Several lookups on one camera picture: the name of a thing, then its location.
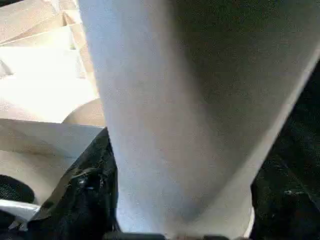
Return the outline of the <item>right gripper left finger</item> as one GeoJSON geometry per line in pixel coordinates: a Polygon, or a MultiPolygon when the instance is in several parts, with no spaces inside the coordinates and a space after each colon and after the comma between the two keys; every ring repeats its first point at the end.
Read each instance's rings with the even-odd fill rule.
{"type": "Polygon", "coordinates": [[[27,224],[29,240],[101,240],[119,229],[118,170],[104,128],[27,224]]]}

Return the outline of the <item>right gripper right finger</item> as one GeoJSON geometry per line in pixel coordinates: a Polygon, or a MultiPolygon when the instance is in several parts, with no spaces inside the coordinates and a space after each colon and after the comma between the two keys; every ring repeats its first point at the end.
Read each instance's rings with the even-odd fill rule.
{"type": "Polygon", "coordinates": [[[253,240],[320,238],[320,142],[278,139],[252,185],[253,240]]]}

